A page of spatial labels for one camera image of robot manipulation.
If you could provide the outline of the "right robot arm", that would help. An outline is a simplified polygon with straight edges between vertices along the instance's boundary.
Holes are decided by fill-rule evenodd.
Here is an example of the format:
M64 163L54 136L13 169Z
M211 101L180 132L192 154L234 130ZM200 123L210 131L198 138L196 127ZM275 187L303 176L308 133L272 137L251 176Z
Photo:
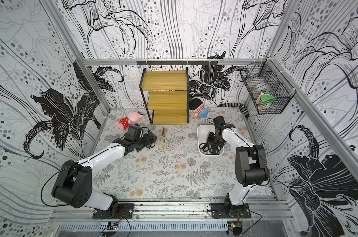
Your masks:
M207 138L208 152L215 155L225 144L235 151L234 173L237 183L226 195L224 209L237 211L247 209L246 200L251 190L269 183L269 169L265 148L244 138L233 124L227 124L223 116L211 119L214 131Z

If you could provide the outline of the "white plastic storage box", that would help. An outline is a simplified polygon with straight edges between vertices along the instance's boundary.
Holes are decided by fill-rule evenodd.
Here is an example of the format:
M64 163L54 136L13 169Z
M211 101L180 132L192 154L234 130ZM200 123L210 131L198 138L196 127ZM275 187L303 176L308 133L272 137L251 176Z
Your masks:
M205 124L205 125L200 125L197 128L197 139L198 139L198 147L201 143L205 143L205 142L209 142L211 143L213 138L214 138L214 132L215 132L215 128L213 125L211 124ZM218 147L220 153L218 155L209 155L209 154L204 154L199 148L199 152L203 157L211 157L211 158L216 158L216 157L220 157L223 153L224 153L224 148Z

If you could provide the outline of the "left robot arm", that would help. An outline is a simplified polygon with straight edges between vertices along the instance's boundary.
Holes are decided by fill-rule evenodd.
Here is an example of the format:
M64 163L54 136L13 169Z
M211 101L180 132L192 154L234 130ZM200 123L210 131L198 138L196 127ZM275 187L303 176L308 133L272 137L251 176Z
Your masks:
M67 161L57 174L52 197L74 208L82 206L117 214L118 199L93 189L93 178L108 165L133 151L141 151L155 144L157 136L148 133L126 133L108 147L80 161Z

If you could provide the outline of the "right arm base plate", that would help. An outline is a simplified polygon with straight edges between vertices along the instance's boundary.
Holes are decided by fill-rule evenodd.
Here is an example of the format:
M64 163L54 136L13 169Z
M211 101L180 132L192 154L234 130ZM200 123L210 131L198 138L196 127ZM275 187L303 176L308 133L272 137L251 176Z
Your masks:
M224 204L224 203L210 203L207 206L207 211L211 213L213 219L250 219L251 212L249 205L243 204L239 206Z

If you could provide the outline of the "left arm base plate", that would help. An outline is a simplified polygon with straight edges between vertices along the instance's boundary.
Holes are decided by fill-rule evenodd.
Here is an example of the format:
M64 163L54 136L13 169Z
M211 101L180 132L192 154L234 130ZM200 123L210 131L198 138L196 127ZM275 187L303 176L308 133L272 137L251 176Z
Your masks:
M110 219L132 219L134 213L134 203L118 203L110 207L110 210L95 209L92 216L95 220L110 220Z

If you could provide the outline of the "black scissors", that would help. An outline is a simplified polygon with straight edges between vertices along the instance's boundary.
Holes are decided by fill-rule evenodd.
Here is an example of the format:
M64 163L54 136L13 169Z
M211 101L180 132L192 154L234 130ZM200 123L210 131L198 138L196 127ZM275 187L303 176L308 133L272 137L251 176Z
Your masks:
M199 145L199 149L204 154L209 154L209 155L218 155L220 153L218 147L209 142L201 143Z

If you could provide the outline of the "cream handled kitchen scissors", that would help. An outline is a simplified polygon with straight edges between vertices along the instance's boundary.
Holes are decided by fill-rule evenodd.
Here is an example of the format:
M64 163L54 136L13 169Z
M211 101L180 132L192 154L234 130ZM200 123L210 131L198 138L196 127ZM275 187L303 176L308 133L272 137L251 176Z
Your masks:
M160 151L169 151L170 150L170 143L169 143L169 141L167 139L166 129L165 128L162 128L161 141L159 143L158 149Z

